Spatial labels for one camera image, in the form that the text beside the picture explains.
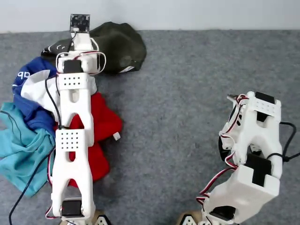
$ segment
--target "red cloth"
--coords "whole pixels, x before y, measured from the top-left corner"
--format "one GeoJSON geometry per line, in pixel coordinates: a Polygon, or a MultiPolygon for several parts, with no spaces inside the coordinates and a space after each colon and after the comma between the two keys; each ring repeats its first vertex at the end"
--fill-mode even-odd
{"type": "MultiPolygon", "coordinates": [[[[91,96],[91,113],[94,118],[94,138],[95,142],[89,147],[88,159],[93,181],[96,181],[109,172],[109,164],[104,157],[99,141],[112,136],[114,133],[120,132],[122,129],[122,120],[110,110],[105,103],[104,98],[99,92],[91,96]]],[[[83,123],[76,115],[70,124],[70,129],[83,129],[83,123]]],[[[70,160],[75,159],[75,153],[70,152],[70,160]]],[[[78,187],[74,180],[70,180],[69,186],[78,187]]]]}

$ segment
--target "white fabric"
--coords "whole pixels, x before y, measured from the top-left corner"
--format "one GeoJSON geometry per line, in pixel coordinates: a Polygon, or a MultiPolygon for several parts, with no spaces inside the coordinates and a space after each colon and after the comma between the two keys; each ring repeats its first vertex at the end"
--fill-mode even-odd
{"type": "MultiPolygon", "coordinates": [[[[25,81],[22,90],[21,96],[28,100],[39,103],[44,109],[51,111],[54,114],[55,121],[58,121],[57,113],[55,107],[49,98],[46,88],[45,88],[45,79],[48,78],[50,70],[42,70],[35,74],[32,74],[25,81]]],[[[95,82],[95,78],[89,77],[90,83],[90,94],[93,95],[97,92],[97,86],[95,82]]],[[[47,81],[48,90],[55,101],[57,108],[60,112],[60,96],[58,95],[58,91],[56,89],[55,77],[51,78],[47,81]]],[[[78,100],[78,92],[74,91],[72,93],[73,101],[76,102],[78,100]]]]}

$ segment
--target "blue cloth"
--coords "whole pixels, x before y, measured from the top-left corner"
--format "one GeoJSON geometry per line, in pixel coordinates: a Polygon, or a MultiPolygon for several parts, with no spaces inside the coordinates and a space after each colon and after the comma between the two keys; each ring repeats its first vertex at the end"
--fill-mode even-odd
{"type": "MultiPolygon", "coordinates": [[[[54,137],[45,129],[29,129],[23,115],[13,103],[4,103],[0,119],[7,129],[0,131],[0,174],[23,191],[38,163],[55,145],[54,137]]],[[[34,195],[47,181],[47,159],[34,176],[26,196],[34,195]]]]}
{"type": "Polygon", "coordinates": [[[52,136],[55,136],[53,129],[55,121],[51,113],[38,103],[21,97],[22,86],[27,78],[42,70],[49,70],[49,77],[56,75],[56,68],[41,57],[36,57],[20,69],[13,84],[14,104],[21,110],[24,122],[30,129],[43,128],[52,136]]]}

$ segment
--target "white wall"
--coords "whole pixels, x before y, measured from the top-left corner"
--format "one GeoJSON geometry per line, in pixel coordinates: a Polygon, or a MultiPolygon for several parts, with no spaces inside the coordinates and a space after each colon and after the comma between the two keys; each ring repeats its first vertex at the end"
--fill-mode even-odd
{"type": "Polygon", "coordinates": [[[137,30],[300,29],[300,0],[0,0],[0,33],[68,30],[71,13],[91,28],[137,30]]]}

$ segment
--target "teal cloth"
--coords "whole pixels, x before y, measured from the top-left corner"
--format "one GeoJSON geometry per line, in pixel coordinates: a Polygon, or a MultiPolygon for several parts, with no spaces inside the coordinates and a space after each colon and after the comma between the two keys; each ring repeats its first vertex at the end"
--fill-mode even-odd
{"type": "MultiPolygon", "coordinates": [[[[38,163],[55,145],[55,139],[45,129],[30,130],[14,103],[5,102],[1,110],[4,112],[0,111],[0,119],[7,129],[0,131],[0,174],[23,191],[38,163]]],[[[25,195],[33,196],[46,181],[47,160],[38,169],[25,195]]]]}

